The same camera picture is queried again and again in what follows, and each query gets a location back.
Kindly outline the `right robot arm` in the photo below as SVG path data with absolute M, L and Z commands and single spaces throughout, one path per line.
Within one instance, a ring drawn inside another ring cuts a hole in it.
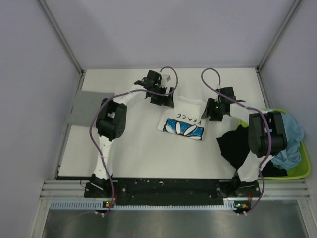
M 220 186 L 220 194 L 243 196 L 254 187 L 262 169 L 275 156 L 286 149 L 287 138 L 282 115 L 278 111 L 263 111 L 236 101 L 232 87 L 212 89 L 218 94 L 216 99 L 209 98 L 201 118 L 222 121 L 224 115 L 237 118 L 248 125 L 249 153 L 234 176 Z

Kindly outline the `white daisy print t shirt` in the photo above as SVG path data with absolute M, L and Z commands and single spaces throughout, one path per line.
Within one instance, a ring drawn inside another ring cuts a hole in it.
M 174 108 L 167 108 L 161 114 L 158 131 L 180 135 L 194 140 L 202 140 L 206 120 L 201 118 L 205 102 L 178 96 Z

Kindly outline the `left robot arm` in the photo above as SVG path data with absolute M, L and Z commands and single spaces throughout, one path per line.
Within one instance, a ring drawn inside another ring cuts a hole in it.
M 125 131 L 128 109 L 147 98 L 151 104 L 174 108 L 173 93 L 178 85 L 177 77 L 172 87 L 167 85 L 171 80 L 170 75 L 149 70 L 146 77 L 135 81 L 127 92 L 102 100 L 89 128 L 90 138 L 99 153 L 91 183 L 100 196 L 108 196 L 114 190 L 114 140 L 120 138 Z

